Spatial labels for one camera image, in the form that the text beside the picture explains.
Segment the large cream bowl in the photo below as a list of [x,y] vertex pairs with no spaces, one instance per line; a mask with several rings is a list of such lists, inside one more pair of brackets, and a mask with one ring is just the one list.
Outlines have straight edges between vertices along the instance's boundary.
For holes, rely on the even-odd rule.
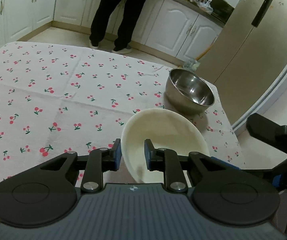
[[124,163],[137,183],[161,183],[164,178],[161,172],[147,169],[146,139],[150,139],[155,148],[169,148],[181,156],[190,152],[210,155],[203,135],[188,119],[168,109],[145,109],[128,120],[121,136]]

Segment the stainless steel bowl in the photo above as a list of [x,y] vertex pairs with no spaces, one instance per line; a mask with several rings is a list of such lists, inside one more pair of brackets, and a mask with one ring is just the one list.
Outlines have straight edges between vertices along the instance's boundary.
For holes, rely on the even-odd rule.
[[180,68],[169,72],[165,96],[177,111],[186,115],[200,114],[215,103],[208,84],[196,74]]

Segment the white kitchen base cabinets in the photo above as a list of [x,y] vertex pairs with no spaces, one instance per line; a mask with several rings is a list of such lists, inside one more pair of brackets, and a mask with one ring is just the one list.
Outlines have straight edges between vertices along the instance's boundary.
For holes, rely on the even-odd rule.
[[[0,0],[0,47],[48,27],[90,33],[100,0]],[[200,57],[224,23],[187,0],[147,0],[131,46],[177,62]]]

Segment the cherry print tablecloth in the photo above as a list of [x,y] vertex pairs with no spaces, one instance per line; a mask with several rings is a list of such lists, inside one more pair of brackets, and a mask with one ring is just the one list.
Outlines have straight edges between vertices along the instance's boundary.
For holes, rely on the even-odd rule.
[[110,147],[145,109],[172,109],[170,68],[58,44],[0,48],[0,182],[67,151]]

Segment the beige refrigerator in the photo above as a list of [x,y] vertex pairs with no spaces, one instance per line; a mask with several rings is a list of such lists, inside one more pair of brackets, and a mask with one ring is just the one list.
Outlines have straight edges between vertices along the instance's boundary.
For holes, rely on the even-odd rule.
[[287,0],[239,0],[197,75],[217,87],[231,124],[241,121],[287,66]]

